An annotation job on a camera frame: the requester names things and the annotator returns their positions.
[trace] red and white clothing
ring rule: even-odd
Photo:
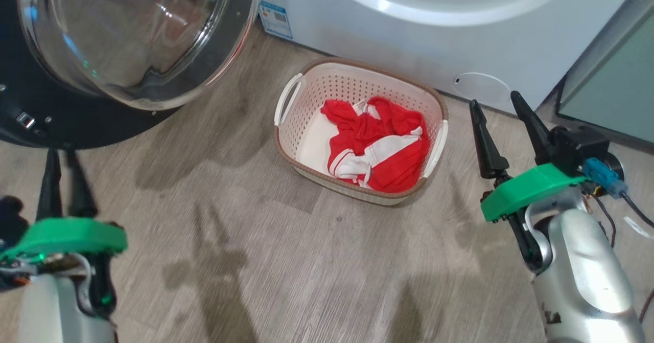
[[[418,182],[430,145],[421,113],[380,97],[359,111],[346,101],[327,100],[320,112],[339,131],[330,140],[331,175],[390,193]]]

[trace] green gripper bracket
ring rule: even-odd
[[[492,222],[586,180],[584,176],[568,177],[551,163],[543,164],[497,186],[482,201],[481,211],[486,221]]]
[[[33,224],[16,247],[0,260],[18,257],[42,261],[54,253],[110,253],[127,249],[127,234],[111,224],[89,218],[47,218]]]

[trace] blue and white sticker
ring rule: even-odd
[[[261,1],[259,3],[259,17],[261,17],[261,21],[264,23],[266,32],[293,40],[293,34],[290,32],[290,24],[288,23],[288,15],[284,8]]]

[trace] blue cable connector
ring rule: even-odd
[[[583,173],[593,182],[602,186],[614,199],[621,198],[621,194],[626,194],[629,189],[626,183],[618,178],[617,173],[610,170],[596,157],[591,157],[584,163]]]

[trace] basket handle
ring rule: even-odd
[[[436,164],[441,158],[441,154],[443,154],[443,148],[446,145],[447,138],[448,120],[443,120],[441,129],[439,129],[438,135],[436,136],[436,145],[434,145],[432,152],[429,154],[429,164],[425,167],[425,173],[423,174],[424,178],[429,177],[432,174],[432,171],[434,171],[434,168],[436,168]]]
[[[291,105],[293,105],[293,102],[297,98],[297,94],[299,93],[299,87],[301,86],[302,82],[300,79],[302,78],[302,73],[298,73],[294,77],[288,81],[287,86],[284,87],[282,94],[279,96],[279,101],[277,102],[277,108],[275,110],[275,126],[279,126],[280,124],[284,123],[284,120],[286,119],[286,115],[288,114],[288,111],[290,110]],[[282,108],[284,107],[284,103],[288,99],[288,93],[290,93],[290,90],[295,87],[293,90],[293,95],[290,97],[290,101],[286,105],[286,109],[284,112],[282,112]]]

